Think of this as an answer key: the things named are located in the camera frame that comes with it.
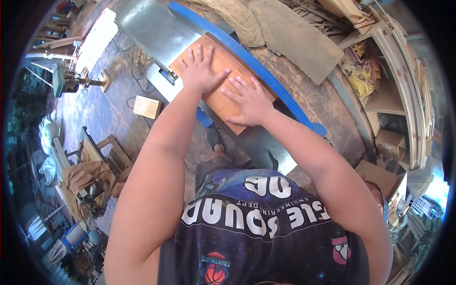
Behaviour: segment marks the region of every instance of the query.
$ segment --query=blue metal frame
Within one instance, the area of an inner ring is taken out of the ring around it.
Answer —
[[[242,45],[230,37],[227,33],[222,31],[220,28],[199,16],[197,13],[192,10],[176,3],[171,2],[168,5],[168,8],[173,9],[177,13],[183,15],[187,19],[191,20],[204,30],[213,34],[217,39],[224,43],[229,49],[231,49],[237,56],[244,60],[250,68],[252,68],[270,87],[271,89],[280,97],[280,99],[285,103],[287,108],[293,113],[298,122],[307,126],[309,129],[314,130],[317,134],[325,136],[327,131],[325,127],[319,123],[312,123],[306,114],[299,107],[298,103],[293,99],[293,97],[286,91],[282,84],[275,79],[275,77],[254,57],[252,56]]]
[[[62,237],[61,237],[61,240],[63,242],[63,244],[67,247],[67,249],[69,250],[69,252],[71,253],[71,255],[73,257],[76,257],[76,252],[74,251],[74,248],[86,237],[88,236],[88,233],[86,232],[73,246],[71,246],[67,239],[65,238],[68,234],[69,231],[71,231],[75,226],[79,225],[78,223],[75,223],[74,225],[72,225],[66,232],[63,233]]]

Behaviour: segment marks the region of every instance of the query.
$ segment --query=shelf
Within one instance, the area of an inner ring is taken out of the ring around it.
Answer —
[[[404,106],[394,79],[382,78],[379,90],[368,96],[364,110],[405,116]]]

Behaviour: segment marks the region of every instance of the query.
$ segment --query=left hand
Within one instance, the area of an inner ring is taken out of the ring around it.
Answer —
[[[191,88],[201,94],[209,92],[231,72],[231,70],[225,69],[219,74],[212,73],[213,52],[214,47],[209,47],[209,53],[203,59],[201,45],[198,45],[195,57],[193,57],[193,50],[188,49],[187,64],[179,58],[185,88]]]

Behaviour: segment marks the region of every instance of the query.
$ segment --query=band saw table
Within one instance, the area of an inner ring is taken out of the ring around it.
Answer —
[[[190,9],[176,2],[166,6],[154,0],[133,0],[117,14],[114,21],[120,30],[154,59],[147,71],[147,79],[169,102],[183,88],[182,79],[170,66],[191,44],[203,35],[209,35],[276,95],[276,109],[322,137],[326,135],[325,128],[308,119],[292,96],[248,50]],[[203,100],[200,101],[196,117],[206,127],[215,123],[223,129],[256,167],[275,169],[287,175],[297,165],[283,145],[261,126],[247,127],[237,135]]]

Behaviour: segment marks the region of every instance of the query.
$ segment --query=wooden block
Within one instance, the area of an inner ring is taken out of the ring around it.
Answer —
[[[244,62],[241,62],[239,59],[235,58],[224,45],[216,42],[213,40],[209,35],[202,35],[199,39],[197,39],[194,43],[192,43],[189,47],[192,48],[194,51],[197,49],[197,45],[201,44],[202,46],[202,53],[203,56],[207,54],[207,50],[210,46],[214,47],[214,53],[212,55],[212,63],[211,69],[214,74],[221,72],[222,70],[229,68],[231,69],[231,73],[228,77],[226,77],[219,85],[217,85],[212,91],[203,94],[202,99],[206,104],[222,119],[228,127],[235,134],[240,134],[247,126],[240,125],[240,124],[233,124],[226,121],[226,117],[229,116],[239,116],[241,114],[241,108],[239,104],[234,102],[233,100],[226,97],[221,91],[221,88],[225,88],[232,92],[237,93],[236,89],[231,85],[228,81],[228,78],[235,78],[237,76],[242,77],[245,79],[252,87],[253,84],[250,81],[250,78],[254,75],[247,66],[244,66]],[[182,58],[185,62],[187,61],[187,50],[185,50],[175,61],[169,66],[172,71],[174,71],[178,76],[182,75],[181,66],[179,64],[179,58]],[[271,102],[274,102],[277,98],[277,95],[272,92],[272,90],[268,90],[263,86],[264,93],[269,97]]]
[[[133,107],[133,113],[141,115],[147,118],[156,119],[160,113],[161,102],[146,98],[143,96],[136,96],[135,106]]]

